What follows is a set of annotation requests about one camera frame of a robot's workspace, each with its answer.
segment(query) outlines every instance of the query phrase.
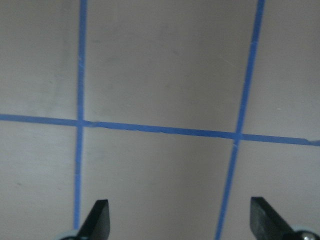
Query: concrete floor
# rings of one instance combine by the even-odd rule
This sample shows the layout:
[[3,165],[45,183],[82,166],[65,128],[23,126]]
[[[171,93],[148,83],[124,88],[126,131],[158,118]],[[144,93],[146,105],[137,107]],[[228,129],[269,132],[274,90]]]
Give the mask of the concrete floor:
[[249,91],[256,0],[85,2],[1,1],[0,239],[104,198],[110,240],[253,240],[251,196],[320,233],[319,1],[266,1]]

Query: blue line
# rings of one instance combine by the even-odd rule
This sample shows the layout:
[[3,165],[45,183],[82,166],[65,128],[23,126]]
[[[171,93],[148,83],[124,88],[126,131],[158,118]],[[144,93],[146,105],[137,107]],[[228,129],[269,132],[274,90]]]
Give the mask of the blue line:
[[90,127],[90,128],[106,128],[106,129],[116,129],[116,130],[178,134],[178,135],[224,138],[224,139],[234,139],[235,137],[235,133],[226,132],[226,131],[198,130],[198,129],[188,129],[188,128],[138,125],[138,124],[127,124],[127,123],[116,123],[116,122],[84,121],[84,126]]
[[224,227],[224,223],[225,223],[225,217],[226,217],[227,208],[228,208],[230,191],[231,191],[235,168],[236,168],[236,163],[237,163],[238,149],[239,149],[240,140],[242,137],[242,129],[244,126],[246,109],[247,109],[247,105],[248,105],[248,98],[249,98],[249,91],[250,91],[250,86],[251,86],[251,81],[252,81],[252,75],[253,75],[253,70],[255,67],[255,59],[256,59],[256,55],[257,55],[259,33],[260,33],[262,17],[263,17],[263,12],[264,12],[264,4],[265,4],[265,0],[258,0],[257,6],[256,6],[256,14],[255,14],[255,20],[254,20],[254,26],[253,26],[253,33],[252,33],[252,37],[251,37],[251,44],[250,44],[248,62],[247,62],[247,67],[246,67],[245,80],[244,80],[244,85],[243,85],[243,90],[242,90],[241,104],[240,104],[237,126],[236,126],[236,131],[235,131],[236,135],[235,135],[235,139],[233,142],[233,148],[232,148],[232,153],[231,153],[231,157],[230,157],[228,173],[227,173],[227,177],[226,177],[226,181],[225,181],[222,203],[221,203],[220,213],[219,213],[219,219],[218,219],[216,232],[215,232],[215,238],[214,238],[215,240],[220,240],[221,234],[223,231],[223,227]]
[[12,121],[12,122],[33,123],[33,124],[53,124],[53,125],[63,125],[63,126],[77,125],[77,120],[71,120],[71,119],[40,117],[40,116],[10,115],[10,114],[0,114],[0,121]]
[[77,79],[77,131],[75,148],[75,174],[74,174],[74,209],[73,228],[78,229],[81,211],[81,171],[84,131],[84,88],[86,63],[86,29],[87,29],[87,0],[80,1],[79,11],[79,43],[78,43],[78,79]]
[[284,136],[264,136],[254,134],[243,134],[242,140],[265,142],[265,143],[277,143],[277,144],[295,144],[295,145],[307,145],[307,146],[320,146],[320,140],[307,140],[305,138],[284,137]]

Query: floor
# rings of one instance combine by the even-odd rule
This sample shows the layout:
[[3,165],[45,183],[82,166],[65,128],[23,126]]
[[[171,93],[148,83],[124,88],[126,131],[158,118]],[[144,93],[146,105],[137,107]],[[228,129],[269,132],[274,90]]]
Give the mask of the floor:
[[109,199],[110,240],[320,233],[320,2],[2,0],[0,238]]

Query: horizontal blue line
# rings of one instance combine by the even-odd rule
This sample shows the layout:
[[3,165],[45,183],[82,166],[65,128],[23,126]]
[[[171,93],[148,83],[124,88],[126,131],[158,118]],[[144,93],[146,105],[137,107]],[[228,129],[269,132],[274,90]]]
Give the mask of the horizontal blue line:
[[277,143],[277,144],[320,146],[320,140],[311,141],[305,138],[295,138],[295,137],[285,137],[285,136],[264,136],[264,135],[254,135],[254,134],[243,134],[242,140],[265,142],[265,143]]
[[0,114],[0,121],[13,121],[22,123],[34,123],[34,124],[53,124],[62,126],[76,126],[78,121],[62,118],[51,118],[41,116],[24,116],[24,115],[10,115]]
[[201,137],[223,138],[223,139],[234,139],[235,137],[234,132],[227,132],[227,131],[199,130],[199,129],[138,125],[138,124],[127,124],[127,123],[116,123],[116,122],[84,121],[84,126],[90,127],[90,128],[106,128],[106,129],[118,129],[118,130],[129,130],[129,131],[141,131],[141,132],[149,132],[149,133],[179,134],[179,135],[190,135],[190,136],[201,136]]

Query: gray floor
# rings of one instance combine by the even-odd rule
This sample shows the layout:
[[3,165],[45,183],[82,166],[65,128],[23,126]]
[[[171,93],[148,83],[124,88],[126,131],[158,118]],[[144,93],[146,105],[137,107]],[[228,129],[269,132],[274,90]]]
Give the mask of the gray floor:
[[[80,3],[1,3],[0,239],[51,240],[74,222],[77,127],[49,122],[77,120]],[[256,5],[88,1],[84,119],[235,132]],[[317,0],[266,1],[244,134],[320,139],[319,11]],[[85,127],[80,222],[108,198],[110,240],[212,240],[233,143]],[[254,239],[251,196],[320,233],[319,156],[241,141],[221,239]]]

